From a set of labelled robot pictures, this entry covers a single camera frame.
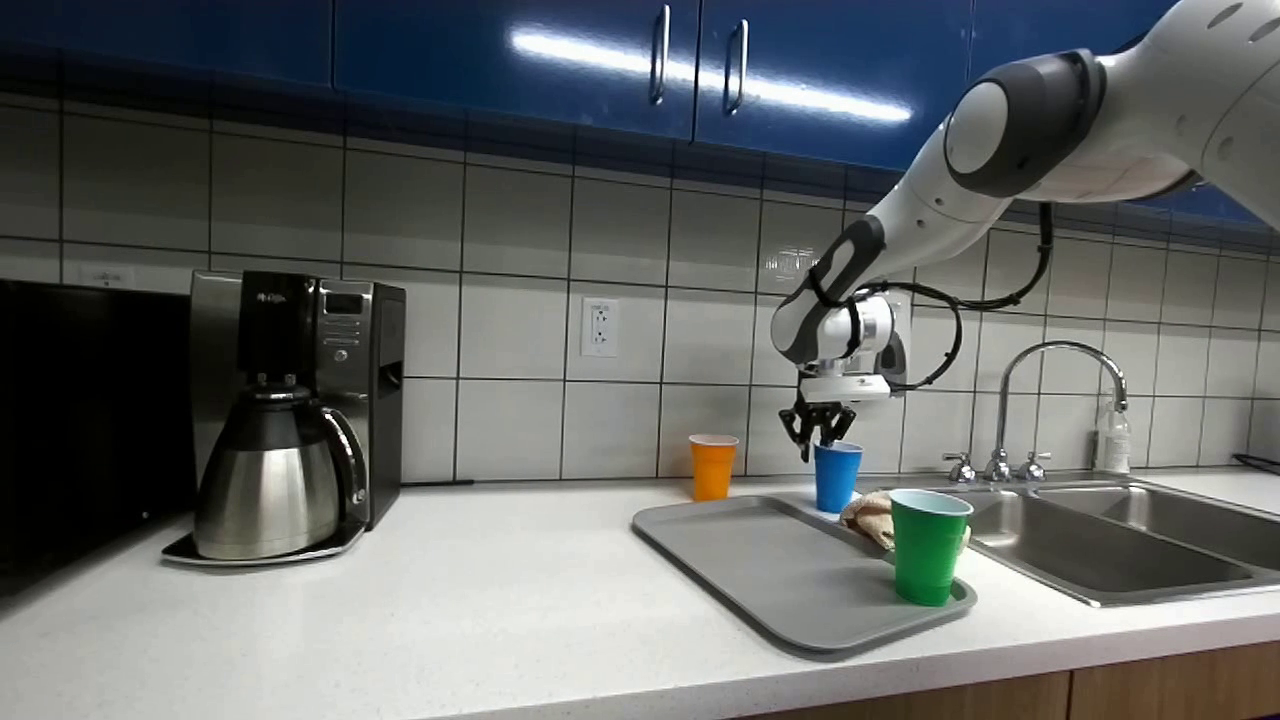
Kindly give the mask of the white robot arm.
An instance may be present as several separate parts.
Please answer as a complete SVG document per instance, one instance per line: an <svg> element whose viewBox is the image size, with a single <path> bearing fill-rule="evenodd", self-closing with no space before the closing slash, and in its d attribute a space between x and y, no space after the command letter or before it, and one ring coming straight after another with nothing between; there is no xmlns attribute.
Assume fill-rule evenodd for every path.
<svg viewBox="0 0 1280 720"><path fill-rule="evenodd" d="M1280 0L1174 0L1122 53L983 72L771 314L797 368L782 431L810 453L903 392L879 372L895 273L961 255L1010 201L1122 204L1190 177L1280 230Z"/></svg>

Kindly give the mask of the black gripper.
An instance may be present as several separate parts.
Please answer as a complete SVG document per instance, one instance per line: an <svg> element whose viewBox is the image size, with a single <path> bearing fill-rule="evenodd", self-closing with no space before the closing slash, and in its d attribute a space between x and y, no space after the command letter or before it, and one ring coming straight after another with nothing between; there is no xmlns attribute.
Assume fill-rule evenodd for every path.
<svg viewBox="0 0 1280 720"><path fill-rule="evenodd" d="M809 465L809 441L818 445L841 445L846 441L854 413L842 406L802 406L802 397L797 397L782 413L782 436L797 445L800 465Z"/></svg>

